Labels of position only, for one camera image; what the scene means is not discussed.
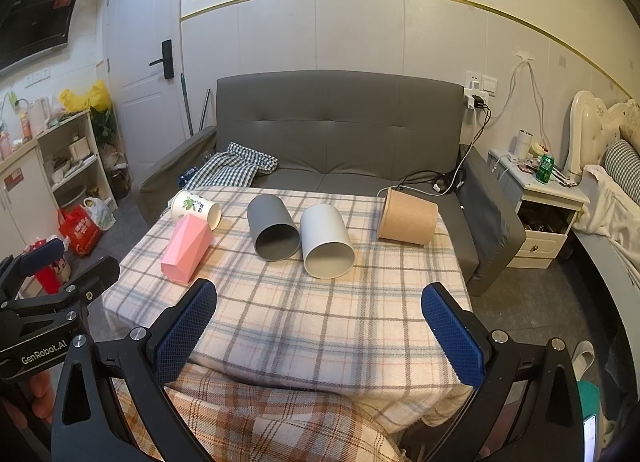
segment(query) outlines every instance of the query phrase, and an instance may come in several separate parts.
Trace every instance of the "table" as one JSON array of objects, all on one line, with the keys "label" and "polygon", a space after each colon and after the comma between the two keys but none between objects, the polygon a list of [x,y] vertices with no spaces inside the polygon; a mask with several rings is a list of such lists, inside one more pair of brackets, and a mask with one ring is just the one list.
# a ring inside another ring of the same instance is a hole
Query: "table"
[{"label": "table", "polygon": [[522,216],[523,209],[539,211],[543,220],[562,220],[559,232],[535,231],[525,228],[527,239],[522,244],[509,267],[546,268],[558,255],[587,196],[578,187],[561,186],[553,177],[547,184],[536,180],[531,173],[521,171],[511,161],[514,155],[498,149],[490,149],[487,163],[498,178],[500,187]]},{"label": "table", "polygon": [[[434,281],[470,309],[442,218],[433,241],[419,247],[376,239],[383,199],[231,187],[196,193],[219,202],[223,218],[193,277],[216,285],[218,307],[192,362],[248,384],[345,395],[388,432],[463,393],[420,310],[422,289]],[[304,270],[301,251],[274,263],[258,257],[246,207],[260,193],[282,198],[297,224],[307,207],[334,205],[354,268],[319,280]],[[120,279],[102,296],[110,323],[149,326],[185,292],[160,271],[173,228],[169,215],[161,217],[121,263]]]}]

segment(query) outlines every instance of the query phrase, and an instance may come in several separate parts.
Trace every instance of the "brown paper bucket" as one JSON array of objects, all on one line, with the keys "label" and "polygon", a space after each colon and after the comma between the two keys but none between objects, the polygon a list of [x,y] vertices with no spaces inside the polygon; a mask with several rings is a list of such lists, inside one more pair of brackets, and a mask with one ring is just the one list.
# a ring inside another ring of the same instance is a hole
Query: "brown paper bucket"
[{"label": "brown paper bucket", "polygon": [[437,222],[436,204],[388,188],[378,238],[428,245]]}]

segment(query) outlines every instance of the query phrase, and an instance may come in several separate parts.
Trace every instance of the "gold trim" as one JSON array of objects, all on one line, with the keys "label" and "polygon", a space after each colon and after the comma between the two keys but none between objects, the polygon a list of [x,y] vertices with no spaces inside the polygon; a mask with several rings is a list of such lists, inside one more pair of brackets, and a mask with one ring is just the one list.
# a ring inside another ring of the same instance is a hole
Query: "gold trim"
[{"label": "gold trim", "polygon": [[[244,3],[245,1],[251,1],[251,0],[230,0],[230,1],[225,1],[224,3],[219,3],[217,5],[213,5],[210,7],[206,7],[203,8],[201,10],[196,10],[196,12],[192,12],[190,14],[187,14],[186,16],[182,16],[180,18],[180,22],[182,21],[187,21],[187,19],[191,19],[193,17],[199,16],[201,14],[206,14],[207,12],[211,12],[212,10],[217,10],[219,8],[224,8],[227,6],[231,6],[231,5],[237,5],[239,3]],[[469,5],[469,6],[473,6],[476,8],[480,8],[482,10],[486,10],[487,12],[491,12],[492,14],[496,14],[498,16],[502,16],[505,17],[507,19],[510,19],[511,21],[515,21],[516,23],[520,23],[521,25],[526,26],[527,28],[530,28],[532,30],[535,30],[536,32],[538,32],[539,34],[542,34],[543,36],[548,37],[549,39],[555,41],[556,43],[558,43],[559,45],[562,45],[564,48],[566,48],[567,50],[571,50],[574,54],[576,54],[579,58],[582,58],[583,60],[585,60],[587,63],[589,63],[591,66],[593,66],[593,68],[595,68],[597,71],[599,71],[602,75],[604,75],[605,77],[607,77],[607,79],[609,79],[611,82],[613,82],[617,87],[619,87],[620,90],[622,90],[623,93],[625,93],[626,96],[628,96],[628,98],[631,98],[631,95],[629,94],[629,92],[627,92],[621,85],[619,82],[617,82],[613,77],[611,77],[609,74],[607,74],[601,67],[599,67],[596,63],[594,63],[593,61],[590,60],[590,58],[588,58],[586,55],[584,55],[583,53],[579,52],[578,50],[576,50],[575,48],[573,48],[572,46],[568,45],[567,43],[565,43],[564,41],[562,41],[561,39],[558,39],[555,35],[550,34],[549,32],[547,32],[546,30],[543,30],[542,28],[539,28],[535,25],[532,25],[531,23],[524,21],[524,19],[520,19],[516,16],[512,16],[511,14],[507,14],[506,12],[503,12],[502,10],[498,10],[497,8],[493,8],[490,7],[488,5],[484,5],[482,3],[477,3],[476,1],[471,1],[471,0],[450,0],[450,1],[455,1],[456,3],[463,3],[465,5]]]}]

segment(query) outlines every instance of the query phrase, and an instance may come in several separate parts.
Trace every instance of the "finger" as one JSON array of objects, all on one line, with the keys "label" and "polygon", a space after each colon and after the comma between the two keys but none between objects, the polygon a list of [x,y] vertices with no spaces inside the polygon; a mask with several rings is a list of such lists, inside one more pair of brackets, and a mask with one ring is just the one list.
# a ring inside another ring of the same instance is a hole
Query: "finger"
[{"label": "finger", "polygon": [[54,400],[55,395],[52,389],[49,389],[42,397],[33,399],[31,403],[33,415],[38,418],[47,418],[53,412]]},{"label": "finger", "polygon": [[43,397],[51,387],[51,375],[49,370],[34,375],[29,379],[29,385],[34,397]]},{"label": "finger", "polygon": [[27,427],[27,418],[24,416],[24,414],[18,410],[18,408],[16,408],[13,404],[11,404],[11,402],[0,399],[2,400],[2,404],[4,404],[4,408],[7,412],[7,414],[9,415],[9,417],[11,418],[12,422],[15,424],[15,427],[18,429],[24,429]]}]

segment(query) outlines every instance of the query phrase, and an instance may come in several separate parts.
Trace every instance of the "pink geometric vase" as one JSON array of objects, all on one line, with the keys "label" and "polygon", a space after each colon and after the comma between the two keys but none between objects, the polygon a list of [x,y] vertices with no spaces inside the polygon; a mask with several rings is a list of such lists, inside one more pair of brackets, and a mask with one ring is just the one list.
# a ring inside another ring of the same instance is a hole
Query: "pink geometric vase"
[{"label": "pink geometric vase", "polygon": [[175,226],[160,270],[171,281],[187,285],[212,239],[213,233],[205,220],[193,215],[185,216]]}]

